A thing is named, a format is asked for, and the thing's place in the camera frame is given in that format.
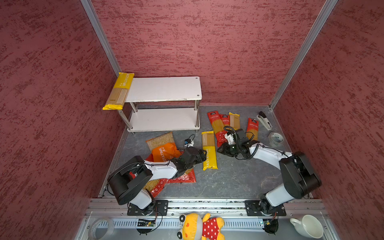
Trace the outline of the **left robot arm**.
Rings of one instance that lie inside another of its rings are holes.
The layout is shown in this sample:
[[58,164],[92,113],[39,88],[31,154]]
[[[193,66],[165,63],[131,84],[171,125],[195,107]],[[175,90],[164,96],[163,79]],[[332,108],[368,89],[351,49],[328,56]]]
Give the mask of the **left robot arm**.
[[107,183],[119,205],[131,204],[143,211],[152,211],[156,201],[145,190],[149,181],[176,179],[194,165],[207,160],[207,151],[188,147],[178,158],[166,162],[150,162],[135,156],[109,175]]

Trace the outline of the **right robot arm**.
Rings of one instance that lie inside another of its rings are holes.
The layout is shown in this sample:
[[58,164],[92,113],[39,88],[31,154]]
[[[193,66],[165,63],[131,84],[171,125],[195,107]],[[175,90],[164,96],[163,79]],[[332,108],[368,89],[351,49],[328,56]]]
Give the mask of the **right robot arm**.
[[261,160],[281,171],[283,183],[263,194],[254,209],[264,216],[271,216],[285,203],[301,199],[322,185],[322,181],[302,152],[290,153],[268,147],[247,137],[243,129],[224,127],[225,141],[219,145],[218,152],[237,160]]

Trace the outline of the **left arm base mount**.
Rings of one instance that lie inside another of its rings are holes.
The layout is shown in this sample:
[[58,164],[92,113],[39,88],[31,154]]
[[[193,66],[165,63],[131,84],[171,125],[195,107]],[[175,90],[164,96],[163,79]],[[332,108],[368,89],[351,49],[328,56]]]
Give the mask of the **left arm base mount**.
[[128,204],[128,216],[147,217],[147,216],[166,216],[168,211],[169,201],[153,200],[147,207],[140,209],[137,205]]

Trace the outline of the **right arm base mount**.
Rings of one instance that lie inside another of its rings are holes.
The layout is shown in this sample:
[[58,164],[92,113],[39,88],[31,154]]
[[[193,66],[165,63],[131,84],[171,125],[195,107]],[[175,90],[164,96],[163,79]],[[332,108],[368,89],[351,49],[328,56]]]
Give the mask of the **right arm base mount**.
[[283,204],[273,207],[266,200],[246,200],[245,209],[249,217],[285,217]]

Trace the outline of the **yellow spaghetti pack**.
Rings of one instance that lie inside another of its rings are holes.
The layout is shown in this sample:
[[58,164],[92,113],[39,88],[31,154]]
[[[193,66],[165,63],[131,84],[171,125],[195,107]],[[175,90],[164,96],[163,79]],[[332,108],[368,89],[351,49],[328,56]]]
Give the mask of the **yellow spaghetti pack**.
[[134,76],[134,73],[119,73],[109,98],[103,107],[104,111],[123,109]]
[[202,132],[202,145],[203,150],[207,152],[206,160],[203,163],[203,170],[218,170],[214,131]]
[[240,129],[241,128],[240,115],[229,113],[229,117],[230,117],[230,127],[232,127],[235,130]]

